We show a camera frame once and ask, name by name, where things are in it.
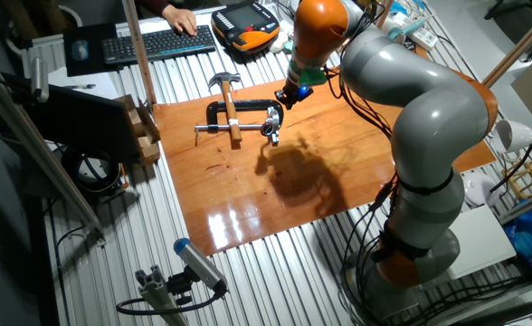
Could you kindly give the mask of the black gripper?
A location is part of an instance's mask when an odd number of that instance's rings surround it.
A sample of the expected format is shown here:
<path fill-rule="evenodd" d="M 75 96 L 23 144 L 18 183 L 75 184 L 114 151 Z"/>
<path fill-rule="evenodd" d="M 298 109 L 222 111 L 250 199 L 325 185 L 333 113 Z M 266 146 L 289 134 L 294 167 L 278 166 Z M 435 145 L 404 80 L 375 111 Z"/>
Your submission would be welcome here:
<path fill-rule="evenodd" d="M 275 91 L 275 96 L 277 101 L 283 104 L 287 110 L 291 110 L 296 103 L 304 101 L 313 92 L 313 89 L 308 85 L 299 86 L 291 80 L 286 80 L 284 87 Z"/>

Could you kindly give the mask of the person's bare hand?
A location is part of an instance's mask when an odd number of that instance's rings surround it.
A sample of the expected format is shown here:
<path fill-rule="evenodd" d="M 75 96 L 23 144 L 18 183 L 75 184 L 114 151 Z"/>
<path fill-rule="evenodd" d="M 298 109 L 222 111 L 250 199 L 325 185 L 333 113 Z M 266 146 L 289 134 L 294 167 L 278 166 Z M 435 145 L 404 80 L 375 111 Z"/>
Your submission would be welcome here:
<path fill-rule="evenodd" d="M 187 10 L 167 5 L 162 11 L 162 17 L 180 33 L 187 33 L 191 36 L 197 35 L 197 22 L 195 15 Z"/>

